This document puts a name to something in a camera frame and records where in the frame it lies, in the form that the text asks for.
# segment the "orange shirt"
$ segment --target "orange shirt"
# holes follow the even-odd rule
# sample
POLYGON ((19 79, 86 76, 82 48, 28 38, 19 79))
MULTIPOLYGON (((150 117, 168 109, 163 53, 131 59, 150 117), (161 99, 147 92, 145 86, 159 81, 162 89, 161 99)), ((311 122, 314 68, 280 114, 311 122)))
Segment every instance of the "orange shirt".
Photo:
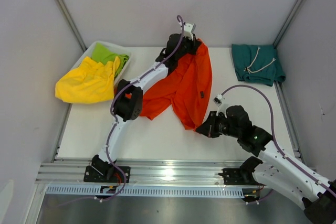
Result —
POLYGON ((203 122, 208 106, 212 69, 208 48, 202 43, 196 55, 186 54, 178 67, 143 96, 141 116, 153 120, 171 104, 186 130, 203 122))

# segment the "white tabletop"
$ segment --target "white tabletop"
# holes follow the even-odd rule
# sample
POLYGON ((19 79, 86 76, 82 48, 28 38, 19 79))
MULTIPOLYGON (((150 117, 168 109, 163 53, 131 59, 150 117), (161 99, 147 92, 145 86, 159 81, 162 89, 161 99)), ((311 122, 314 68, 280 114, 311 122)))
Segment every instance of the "white tabletop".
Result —
MULTIPOLYGON (((126 80, 138 76, 151 66, 162 48, 130 49, 134 52, 134 57, 123 75, 126 80)), ((230 86, 246 84, 237 81, 230 48, 209 48, 209 55, 213 85, 205 119, 210 110, 217 110, 212 101, 214 96, 230 86)), ((277 140, 283 148, 293 154, 275 87, 250 85, 261 90, 271 101, 277 140)), ((225 99, 229 105, 242 105, 254 125, 271 132, 269 108, 260 94, 247 88, 236 88, 229 91, 225 99)), ((113 122, 110 104, 111 101, 72 105, 58 152, 59 158, 92 158, 100 151, 113 122)), ((251 156, 232 137, 207 138, 193 131, 186 131, 171 106, 153 121, 137 118, 131 123, 121 141, 118 158, 126 159, 243 161, 251 156)))

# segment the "white drawstring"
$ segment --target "white drawstring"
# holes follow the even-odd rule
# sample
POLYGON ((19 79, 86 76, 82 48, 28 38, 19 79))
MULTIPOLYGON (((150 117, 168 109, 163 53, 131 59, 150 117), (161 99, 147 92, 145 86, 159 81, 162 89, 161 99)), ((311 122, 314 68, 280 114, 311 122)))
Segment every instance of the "white drawstring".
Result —
POLYGON ((267 68, 269 65, 271 65, 274 61, 276 61, 275 58, 272 59, 272 61, 267 64, 266 66, 263 66, 262 68, 260 68, 259 70, 256 70, 256 71, 251 71, 250 70, 250 67, 252 67, 253 63, 256 61, 257 57, 258 57, 258 54, 259 54, 259 50, 260 50, 260 47, 258 47, 258 50, 257 50, 257 53, 256 53, 256 56, 254 57, 252 63, 250 64, 250 66, 248 66, 247 68, 244 69, 244 71, 247 70, 248 73, 257 73, 257 72, 260 72, 262 71, 264 68, 267 68))

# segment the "yellow cloth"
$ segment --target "yellow cloth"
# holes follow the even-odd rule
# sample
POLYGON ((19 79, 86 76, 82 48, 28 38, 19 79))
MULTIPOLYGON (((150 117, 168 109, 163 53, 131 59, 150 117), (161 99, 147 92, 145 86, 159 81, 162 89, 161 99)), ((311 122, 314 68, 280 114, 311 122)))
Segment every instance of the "yellow cloth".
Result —
POLYGON ((55 86, 55 96, 69 103, 96 103, 114 97, 114 74, 120 59, 106 65, 85 57, 78 68, 70 70, 55 86))

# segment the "laundry basket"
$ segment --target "laundry basket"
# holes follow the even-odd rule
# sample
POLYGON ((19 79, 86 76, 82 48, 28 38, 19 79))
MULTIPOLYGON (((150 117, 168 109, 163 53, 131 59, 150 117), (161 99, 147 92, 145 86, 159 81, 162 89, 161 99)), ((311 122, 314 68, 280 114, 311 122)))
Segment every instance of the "laundry basket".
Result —
POLYGON ((130 63, 130 61, 132 59, 132 52, 125 47, 121 47, 121 46, 118 46, 118 45, 115 45, 115 44, 112 44, 112 43, 109 43, 109 42, 97 40, 94 43, 92 43, 91 46, 84 52, 84 54, 77 60, 77 62, 72 67, 72 69, 78 67, 86 56, 88 56, 90 58, 92 57, 93 50, 96 47, 97 43, 100 43, 103 46, 107 47, 111 52, 115 52, 116 54, 119 54, 119 55, 128 55, 129 56, 129 59, 126 62, 125 66, 122 68, 121 72, 118 74, 118 76, 114 80, 114 85, 116 85, 119 82, 122 74, 124 73, 125 69, 127 68, 128 64, 130 63))

